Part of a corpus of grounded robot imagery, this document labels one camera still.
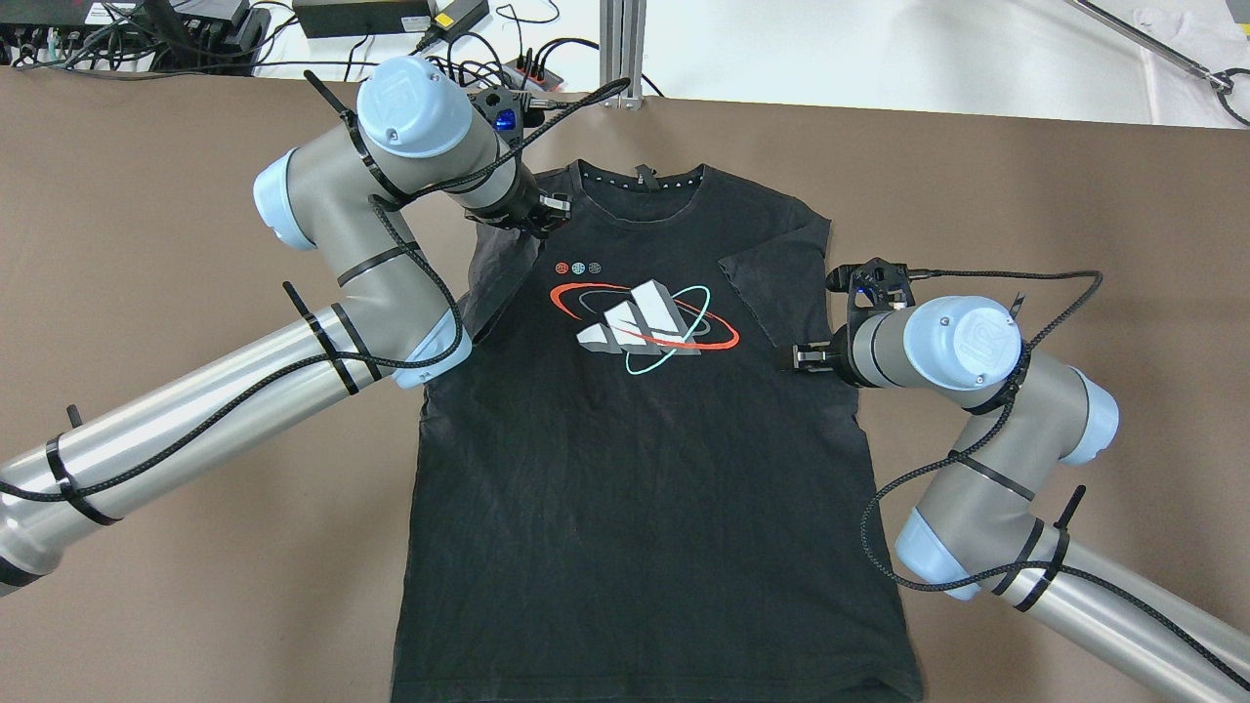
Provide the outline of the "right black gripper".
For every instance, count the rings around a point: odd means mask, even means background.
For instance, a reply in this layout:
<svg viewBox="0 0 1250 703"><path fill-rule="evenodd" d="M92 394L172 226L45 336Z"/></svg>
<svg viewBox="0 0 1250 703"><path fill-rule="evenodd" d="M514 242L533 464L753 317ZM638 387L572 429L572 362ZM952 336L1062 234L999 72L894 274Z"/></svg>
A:
<svg viewBox="0 0 1250 703"><path fill-rule="evenodd" d="M822 373L854 377L855 369L849 357L849 343L844 336L828 341L795 344L776 348L778 369L784 372Z"/></svg>

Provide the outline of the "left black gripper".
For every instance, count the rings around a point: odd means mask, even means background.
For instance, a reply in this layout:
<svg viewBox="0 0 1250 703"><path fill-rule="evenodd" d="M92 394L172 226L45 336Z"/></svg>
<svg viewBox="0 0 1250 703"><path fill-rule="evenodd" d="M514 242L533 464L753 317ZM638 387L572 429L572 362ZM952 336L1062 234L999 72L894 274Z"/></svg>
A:
<svg viewBox="0 0 1250 703"><path fill-rule="evenodd" d="M518 173L504 199L494 208L494 226L546 240L571 220L566 194L548 194L531 173Z"/></svg>

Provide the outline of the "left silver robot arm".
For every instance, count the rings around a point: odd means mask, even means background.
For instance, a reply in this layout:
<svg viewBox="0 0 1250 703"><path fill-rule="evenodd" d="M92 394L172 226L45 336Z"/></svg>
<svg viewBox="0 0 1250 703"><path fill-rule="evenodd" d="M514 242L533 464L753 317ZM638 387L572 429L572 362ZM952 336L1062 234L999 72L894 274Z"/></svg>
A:
<svg viewBox="0 0 1250 703"><path fill-rule="evenodd" d="M392 377L432 380L472 352L448 285L402 206L448 194L468 219L548 236L570 216L494 120L432 63L380 63L338 108L340 126L270 164L252 186L288 246L318 251L342 298L168 387L50 437L2 467L2 593L58 569L65 550L225 460Z"/></svg>

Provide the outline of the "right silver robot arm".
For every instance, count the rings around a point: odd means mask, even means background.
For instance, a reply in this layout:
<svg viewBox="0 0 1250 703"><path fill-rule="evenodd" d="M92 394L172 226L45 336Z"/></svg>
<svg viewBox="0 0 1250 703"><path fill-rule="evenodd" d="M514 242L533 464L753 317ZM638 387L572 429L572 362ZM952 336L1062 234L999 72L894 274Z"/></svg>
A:
<svg viewBox="0 0 1250 703"><path fill-rule="evenodd" d="M1248 699L1245 633L1079 544L1065 519L1034 515L1054 468L1111 445L1108 392L1028 352L1018 321L984 296L851 313L829 343L781 349L781 368L930 389L968 418L895 540L910 587L1002 598L1170 700Z"/></svg>

